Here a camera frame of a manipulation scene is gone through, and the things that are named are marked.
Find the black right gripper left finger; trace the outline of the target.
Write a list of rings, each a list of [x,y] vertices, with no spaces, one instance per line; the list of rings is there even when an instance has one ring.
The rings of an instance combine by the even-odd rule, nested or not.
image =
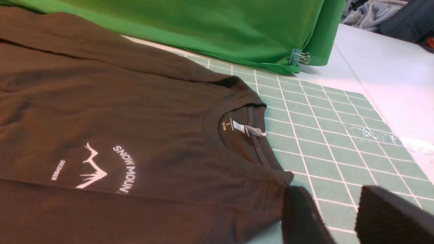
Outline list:
[[[301,186],[285,188],[281,230],[284,244],[335,243],[315,201]]]

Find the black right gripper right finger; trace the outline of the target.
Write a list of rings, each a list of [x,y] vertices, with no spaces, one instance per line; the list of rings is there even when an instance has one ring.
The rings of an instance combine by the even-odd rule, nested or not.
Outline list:
[[[432,244],[434,216],[383,187],[365,185],[355,231],[361,244]]]

